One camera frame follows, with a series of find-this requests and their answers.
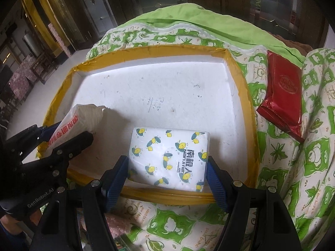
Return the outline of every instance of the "tiled floor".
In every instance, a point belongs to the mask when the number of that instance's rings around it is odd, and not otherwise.
[[[49,77],[46,84],[36,83],[27,100],[18,107],[11,118],[8,126],[7,138],[14,136],[29,126],[37,124],[41,126],[49,105],[65,79],[69,70],[85,60],[88,50],[80,50],[66,60],[58,69]],[[26,157],[24,162],[35,159],[36,151]]]

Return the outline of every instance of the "brown packing tape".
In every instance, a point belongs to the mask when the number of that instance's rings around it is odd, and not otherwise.
[[[43,125],[50,126],[55,123],[55,115],[57,113],[57,110],[60,107],[67,90],[70,88],[72,76],[76,72],[90,72],[107,66],[136,59],[181,55],[211,55],[213,57],[223,58],[227,62],[232,78],[234,79],[238,89],[238,95],[240,97],[245,122],[248,157],[247,180],[245,181],[245,184],[249,187],[255,187],[260,159],[257,142],[255,112],[252,106],[247,82],[242,74],[241,69],[239,68],[239,66],[232,58],[230,52],[227,49],[198,45],[156,45],[122,49],[97,56],[91,60],[79,64],[76,67],[73,67],[70,70],[63,84],[58,90],[56,96],[51,102]],[[39,157],[43,155],[46,147],[46,143],[41,144],[38,147],[37,152]],[[93,180],[93,178],[80,174],[73,169],[68,169],[68,177],[69,179],[77,182],[80,185],[85,185]],[[126,198],[160,204],[176,204],[178,202],[178,205],[190,205],[208,204],[214,202],[211,193],[185,191],[181,192],[177,190],[166,191],[163,189],[155,188],[139,189],[124,186],[121,195]]]

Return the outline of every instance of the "white tissue package with lemon pattern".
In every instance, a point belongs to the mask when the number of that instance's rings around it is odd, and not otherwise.
[[[135,127],[128,179],[185,191],[202,191],[210,134],[205,131]]]

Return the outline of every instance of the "red tissue pack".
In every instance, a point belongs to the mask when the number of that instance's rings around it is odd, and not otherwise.
[[[268,51],[268,89],[257,112],[298,142],[301,137],[301,69]]]

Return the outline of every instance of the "metal bolt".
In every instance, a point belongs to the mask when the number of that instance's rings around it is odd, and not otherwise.
[[[100,184],[100,180],[97,180],[97,179],[95,179],[95,180],[93,180],[93,181],[91,182],[91,186],[92,186],[92,187],[99,186],[99,184]]]
[[[243,183],[241,181],[239,181],[239,180],[235,180],[233,182],[233,184],[234,184],[235,187],[238,187],[238,188],[243,186]]]
[[[57,188],[57,192],[58,193],[62,193],[62,192],[64,192],[65,191],[65,188],[64,187],[58,187]]]
[[[269,192],[275,193],[277,189],[274,186],[268,187]]]
[[[58,175],[59,175],[59,171],[58,171],[58,170],[53,171],[53,172],[52,172],[52,175],[53,175],[54,177],[58,176]]]

